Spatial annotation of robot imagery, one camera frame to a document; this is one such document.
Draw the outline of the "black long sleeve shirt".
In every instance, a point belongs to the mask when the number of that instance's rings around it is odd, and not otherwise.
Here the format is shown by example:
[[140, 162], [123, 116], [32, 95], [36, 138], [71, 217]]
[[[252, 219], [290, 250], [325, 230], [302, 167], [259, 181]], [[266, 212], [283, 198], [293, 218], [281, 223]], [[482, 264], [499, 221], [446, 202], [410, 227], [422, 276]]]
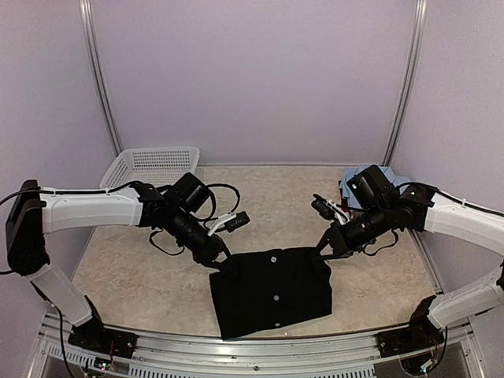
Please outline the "black long sleeve shirt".
[[331, 269], [313, 247], [233, 254], [237, 276], [209, 275], [222, 339], [326, 317], [332, 313]]

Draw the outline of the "light blue shirt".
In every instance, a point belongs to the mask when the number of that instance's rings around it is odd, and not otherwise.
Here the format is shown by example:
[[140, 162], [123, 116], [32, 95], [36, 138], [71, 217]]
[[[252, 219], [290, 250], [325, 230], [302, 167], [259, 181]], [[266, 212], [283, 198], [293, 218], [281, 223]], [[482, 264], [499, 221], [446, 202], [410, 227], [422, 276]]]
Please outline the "light blue shirt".
[[348, 193], [349, 208], [370, 209], [384, 185], [397, 187], [410, 182], [410, 178], [396, 175], [389, 166], [359, 165], [357, 168], [344, 169], [343, 182]]

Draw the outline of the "white perforated plastic basket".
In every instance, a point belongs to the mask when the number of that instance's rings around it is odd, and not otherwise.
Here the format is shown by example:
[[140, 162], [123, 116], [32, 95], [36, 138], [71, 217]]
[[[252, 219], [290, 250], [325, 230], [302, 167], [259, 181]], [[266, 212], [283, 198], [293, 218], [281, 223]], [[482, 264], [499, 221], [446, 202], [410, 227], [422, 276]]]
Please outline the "white perforated plastic basket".
[[135, 148], [122, 151], [101, 179], [100, 188], [115, 188], [130, 181], [160, 187], [174, 184], [185, 173], [195, 173], [200, 149], [193, 146]]

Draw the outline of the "red black plaid shirt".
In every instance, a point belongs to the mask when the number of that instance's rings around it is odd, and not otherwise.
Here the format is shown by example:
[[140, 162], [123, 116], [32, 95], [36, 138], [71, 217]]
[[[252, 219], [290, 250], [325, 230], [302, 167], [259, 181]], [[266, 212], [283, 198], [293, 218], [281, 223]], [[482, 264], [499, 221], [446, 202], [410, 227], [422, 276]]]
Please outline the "red black plaid shirt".
[[339, 181], [340, 204], [343, 211], [349, 213], [350, 208], [348, 205], [348, 193], [343, 180]]

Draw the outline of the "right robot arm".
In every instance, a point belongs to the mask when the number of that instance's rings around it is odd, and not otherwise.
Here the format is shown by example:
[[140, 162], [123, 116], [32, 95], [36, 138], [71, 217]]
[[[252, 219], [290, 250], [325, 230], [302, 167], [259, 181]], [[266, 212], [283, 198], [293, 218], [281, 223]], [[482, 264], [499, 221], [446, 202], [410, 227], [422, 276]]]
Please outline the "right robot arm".
[[[347, 220], [337, 204], [315, 195], [312, 207], [330, 228], [318, 244], [332, 248], [331, 259], [365, 252], [374, 239], [386, 232], [405, 229], [431, 232], [464, 240], [497, 255], [503, 254], [503, 214], [456, 198], [425, 183], [395, 186], [377, 165], [370, 165], [347, 182], [361, 207], [358, 216]], [[434, 329], [503, 304], [503, 268], [443, 295], [424, 299], [410, 318], [402, 341], [418, 350], [429, 341]]]

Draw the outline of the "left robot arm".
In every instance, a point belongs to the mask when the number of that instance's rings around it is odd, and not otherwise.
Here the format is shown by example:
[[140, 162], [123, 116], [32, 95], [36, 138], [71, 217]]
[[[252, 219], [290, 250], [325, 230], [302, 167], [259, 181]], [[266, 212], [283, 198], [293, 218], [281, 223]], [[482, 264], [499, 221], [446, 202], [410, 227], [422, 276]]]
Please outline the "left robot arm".
[[220, 254], [229, 255], [219, 232], [233, 232], [249, 222], [244, 212], [232, 209], [206, 218], [196, 212], [206, 201], [217, 202], [213, 185], [205, 185], [186, 173], [173, 185], [155, 187], [132, 181], [115, 188], [60, 190], [40, 187], [27, 180], [8, 195], [13, 206], [6, 220], [7, 261], [11, 272], [26, 276], [44, 299], [51, 302], [80, 338], [93, 350], [110, 342], [110, 333], [91, 301], [79, 293], [70, 279], [51, 262], [45, 236], [74, 228], [122, 225], [168, 232], [196, 263], [220, 269]]

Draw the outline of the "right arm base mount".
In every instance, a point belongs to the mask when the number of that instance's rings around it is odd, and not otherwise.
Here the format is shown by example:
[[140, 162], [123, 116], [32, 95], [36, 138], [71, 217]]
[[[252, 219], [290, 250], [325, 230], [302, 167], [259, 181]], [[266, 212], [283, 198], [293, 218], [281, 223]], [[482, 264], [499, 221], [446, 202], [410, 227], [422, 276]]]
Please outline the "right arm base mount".
[[441, 331], [428, 319], [428, 307], [434, 299], [434, 295], [423, 299], [414, 310], [406, 327], [379, 332], [376, 335], [382, 358], [408, 354], [445, 342], [444, 331]]

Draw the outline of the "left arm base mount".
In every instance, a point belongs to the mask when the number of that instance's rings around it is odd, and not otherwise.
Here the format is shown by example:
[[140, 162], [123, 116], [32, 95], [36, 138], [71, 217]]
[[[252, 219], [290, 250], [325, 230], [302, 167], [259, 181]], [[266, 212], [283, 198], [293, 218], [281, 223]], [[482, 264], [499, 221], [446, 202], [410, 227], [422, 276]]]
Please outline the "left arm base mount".
[[91, 319], [80, 326], [72, 326], [68, 339], [70, 345], [85, 350], [107, 354], [111, 358], [131, 359], [138, 336], [133, 332], [107, 328], [94, 304], [89, 302]]

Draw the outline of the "aluminium front rail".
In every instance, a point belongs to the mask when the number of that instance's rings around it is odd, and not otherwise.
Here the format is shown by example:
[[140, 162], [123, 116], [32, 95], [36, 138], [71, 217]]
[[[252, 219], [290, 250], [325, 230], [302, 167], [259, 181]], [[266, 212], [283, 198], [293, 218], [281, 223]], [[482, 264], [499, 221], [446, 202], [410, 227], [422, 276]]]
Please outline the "aluminium front rail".
[[48, 313], [32, 349], [27, 377], [378, 377], [404, 376], [407, 356], [382, 357], [378, 330], [307, 337], [244, 338], [177, 335], [136, 329], [131, 358], [95, 368], [101, 354], [68, 344], [70, 325]]

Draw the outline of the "right aluminium corner post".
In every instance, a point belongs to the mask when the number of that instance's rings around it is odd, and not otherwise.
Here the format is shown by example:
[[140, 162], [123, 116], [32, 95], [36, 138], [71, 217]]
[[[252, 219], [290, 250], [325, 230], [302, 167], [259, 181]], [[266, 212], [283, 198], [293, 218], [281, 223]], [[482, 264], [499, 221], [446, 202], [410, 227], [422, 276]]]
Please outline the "right aluminium corner post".
[[413, 29], [406, 59], [406, 70], [399, 92], [398, 105], [395, 110], [391, 132], [387, 141], [382, 165], [389, 166], [393, 162], [398, 148], [400, 135], [405, 123], [407, 108], [413, 91], [418, 61], [421, 55], [421, 45], [427, 18], [428, 0], [417, 0], [413, 19]]

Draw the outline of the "aluminium corner post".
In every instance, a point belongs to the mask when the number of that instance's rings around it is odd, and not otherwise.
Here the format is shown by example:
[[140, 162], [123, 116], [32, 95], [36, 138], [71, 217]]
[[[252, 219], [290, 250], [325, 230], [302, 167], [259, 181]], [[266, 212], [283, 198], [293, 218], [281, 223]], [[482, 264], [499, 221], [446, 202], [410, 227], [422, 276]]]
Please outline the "aluminium corner post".
[[113, 152], [118, 156], [123, 150], [123, 143], [113, 116], [109, 94], [106, 88], [106, 80], [102, 70], [101, 59], [98, 48], [98, 39], [95, 31], [92, 1], [79, 0], [80, 18], [83, 26], [83, 35], [86, 43], [88, 59], [91, 66], [98, 103], [105, 121], [106, 132]]
[[389, 166], [393, 162], [398, 148], [400, 135], [405, 123], [407, 108], [413, 91], [418, 61], [421, 55], [421, 45], [427, 18], [428, 0], [417, 0], [413, 19], [413, 29], [406, 59], [406, 70], [399, 92], [398, 105], [395, 110], [391, 132], [387, 141], [382, 165]]

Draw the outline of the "left aluminium corner post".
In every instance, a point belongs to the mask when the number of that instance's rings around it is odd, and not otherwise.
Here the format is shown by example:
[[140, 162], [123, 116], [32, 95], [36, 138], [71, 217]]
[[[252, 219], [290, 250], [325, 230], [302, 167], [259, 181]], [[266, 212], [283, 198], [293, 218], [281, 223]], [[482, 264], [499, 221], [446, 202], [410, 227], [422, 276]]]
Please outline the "left aluminium corner post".
[[88, 59], [91, 66], [98, 103], [105, 121], [106, 132], [113, 152], [118, 156], [123, 150], [123, 143], [113, 116], [109, 94], [106, 88], [106, 80], [102, 70], [101, 59], [98, 48], [98, 39], [95, 31], [92, 1], [79, 0], [80, 18], [83, 26], [83, 35], [86, 43]]

